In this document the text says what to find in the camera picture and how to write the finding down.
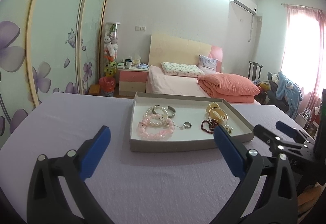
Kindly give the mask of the person's right hand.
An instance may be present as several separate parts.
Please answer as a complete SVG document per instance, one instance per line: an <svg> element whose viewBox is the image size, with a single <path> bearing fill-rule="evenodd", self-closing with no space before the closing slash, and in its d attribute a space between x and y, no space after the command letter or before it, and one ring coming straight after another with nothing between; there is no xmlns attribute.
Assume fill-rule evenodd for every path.
<svg viewBox="0 0 326 224"><path fill-rule="evenodd" d="M297 201L299 215L304 214L314 206L321 196L324 188L325 185L322 186L319 183L316 183L314 187L307 187L304 192L298 196Z"/></svg>

